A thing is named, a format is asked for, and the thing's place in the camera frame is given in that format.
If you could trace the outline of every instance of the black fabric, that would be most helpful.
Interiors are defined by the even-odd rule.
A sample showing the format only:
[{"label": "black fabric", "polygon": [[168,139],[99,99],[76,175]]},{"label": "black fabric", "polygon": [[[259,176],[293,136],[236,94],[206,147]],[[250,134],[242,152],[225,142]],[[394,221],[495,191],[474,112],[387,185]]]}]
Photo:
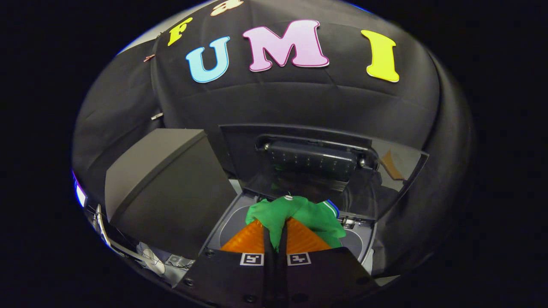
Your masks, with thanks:
[{"label": "black fabric", "polygon": [[[108,167],[162,122],[168,128],[204,129],[219,162],[231,173],[220,124],[345,130],[430,154],[403,201],[379,221],[374,271],[394,264],[395,271],[405,270],[423,260],[429,247],[448,232],[451,214],[464,203],[457,194],[471,156],[470,115],[444,68],[397,26],[344,2],[248,0],[210,16],[215,5],[193,13],[182,37],[171,46],[168,29],[155,41],[118,55],[94,83],[78,116],[73,143],[73,167],[84,191],[103,203]],[[299,19],[320,22],[318,39],[330,64],[303,68],[288,60],[280,67],[267,55],[273,67],[251,72],[253,57],[242,33],[266,26],[282,36],[289,23]],[[372,53],[360,30],[382,33],[396,42],[399,82],[366,73]],[[216,59],[209,43],[224,36],[230,36],[227,71],[212,82],[195,82],[185,56],[204,47],[204,68],[213,68]],[[156,56],[143,62],[153,52]],[[289,58],[294,55],[293,49]],[[151,121],[159,112],[164,117]]]},{"label": "black fabric", "polygon": [[399,275],[418,266],[449,235],[470,197],[476,148],[470,109],[455,79],[431,57],[441,97],[423,148],[430,156],[406,197],[378,221],[373,274]]},{"label": "black fabric", "polygon": [[105,204],[105,175],[120,155],[149,132],[160,113],[152,91],[150,62],[154,41],[116,56],[90,88],[76,119],[72,166],[82,189]]},{"label": "black fabric", "polygon": [[[322,125],[422,148],[437,111],[438,80],[426,50],[409,34],[344,2],[251,0],[213,18],[209,13],[215,5],[193,13],[182,37],[171,46],[169,31],[158,38],[152,72],[166,126],[204,129],[225,169],[234,171],[220,124]],[[273,67],[251,72],[253,57],[242,33],[266,26],[281,37],[290,22],[300,19],[319,21],[318,39],[330,64],[296,67],[290,61],[293,49],[284,67],[267,54]],[[367,74],[372,52],[361,30],[396,42],[399,82]],[[209,43],[225,36],[230,37],[227,71],[212,82],[195,82],[185,56],[203,47],[204,68],[211,69],[216,59]]]}]

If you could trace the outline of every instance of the metal clip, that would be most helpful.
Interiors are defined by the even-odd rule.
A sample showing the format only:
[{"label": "metal clip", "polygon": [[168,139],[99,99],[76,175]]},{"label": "metal clip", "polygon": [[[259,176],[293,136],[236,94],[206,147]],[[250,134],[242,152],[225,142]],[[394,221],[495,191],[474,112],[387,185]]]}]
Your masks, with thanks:
[{"label": "metal clip", "polygon": [[143,62],[147,62],[149,61],[150,59],[154,58],[156,56],[156,54],[153,54],[153,55],[149,55],[145,58],[145,60]]},{"label": "metal clip", "polygon": [[154,120],[156,120],[157,118],[162,117],[163,115],[164,115],[164,113],[162,112],[162,113],[159,113],[159,114],[157,114],[157,115],[151,117],[150,119],[154,121]]}]

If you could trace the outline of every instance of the blue letter u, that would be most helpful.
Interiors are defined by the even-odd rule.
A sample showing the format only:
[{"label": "blue letter u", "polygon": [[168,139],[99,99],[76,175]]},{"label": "blue letter u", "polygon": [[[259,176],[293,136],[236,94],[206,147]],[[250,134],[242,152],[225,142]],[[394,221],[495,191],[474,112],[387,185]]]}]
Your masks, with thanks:
[{"label": "blue letter u", "polygon": [[229,54],[226,51],[226,42],[230,37],[225,36],[218,38],[209,44],[211,48],[215,49],[215,57],[217,58],[217,65],[209,71],[204,69],[204,63],[202,59],[202,52],[205,48],[196,48],[186,55],[186,60],[189,62],[190,75],[196,82],[206,83],[213,81],[222,76],[229,67]]}]

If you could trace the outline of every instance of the foam letter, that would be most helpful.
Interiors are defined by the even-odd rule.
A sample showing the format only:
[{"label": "foam letter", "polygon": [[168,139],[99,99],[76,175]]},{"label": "foam letter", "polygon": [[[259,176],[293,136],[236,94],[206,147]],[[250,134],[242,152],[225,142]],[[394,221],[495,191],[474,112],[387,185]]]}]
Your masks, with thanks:
[{"label": "foam letter", "polygon": [[367,74],[390,82],[398,82],[399,75],[394,68],[394,53],[392,51],[392,47],[396,46],[396,43],[386,36],[372,31],[362,30],[362,34],[369,39],[373,55],[371,65],[367,67]]},{"label": "foam letter", "polygon": [[267,27],[258,27],[243,33],[249,39],[253,63],[249,66],[252,72],[266,71],[272,62],[266,59],[268,52],[279,66],[285,66],[289,53],[295,46],[293,65],[301,67],[323,67],[329,65],[329,59],[322,54],[316,28],[316,20],[295,20],[287,26],[280,38]]},{"label": "foam letter", "polygon": [[196,48],[186,55],[186,60],[189,62],[190,75],[196,82],[206,83],[213,81],[222,76],[229,67],[229,54],[226,50],[226,42],[230,40],[230,37],[225,36],[218,38],[209,44],[211,48],[215,49],[215,57],[217,58],[217,65],[209,71],[204,69],[202,52],[205,48]]},{"label": "foam letter", "polygon": [[171,46],[171,44],[175,43],[179,38],[181,38],[182,36],[181,33],[183,33],[186,30],[186,24],[191,21],[192,21],[192,17],[181,22],[175,28],[169,30],[170,36],[169,36],[168,46]]},{"label": "foam letter", "polygon": [[239,6],[242,3],[243,3],[243,1],[240,1],[240,0],[225,1],[225,2],[223,2],[223,3],[217,5],[216,7],[213,8],[213,12],[211,12],[211,16],[217,16],[217,15],[221,14],[222,12],[224,12],[226,10],[230,10],[230,9],[233,9],[233,8]]}]

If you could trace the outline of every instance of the black background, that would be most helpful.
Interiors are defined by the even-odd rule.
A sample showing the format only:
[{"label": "black background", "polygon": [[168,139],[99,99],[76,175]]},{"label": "black background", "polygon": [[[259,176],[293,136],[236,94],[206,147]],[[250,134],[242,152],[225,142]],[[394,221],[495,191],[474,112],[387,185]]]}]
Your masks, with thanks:
[{"label": "black background", "polygon": [[[146,30],[197,3],[5,4],[2,207],[3,256],[10,261],[2,276],[8,306],[189,306],[126,267],[87,224],[73,190],[70,149],[79,106],[100,71]],[[547,202],[540,195],[547,150],[545,5],[354,3],[399,24],[449,68],[469,99],[479,143],[475,190],[454,235],[366,304],[546,303]]]}]

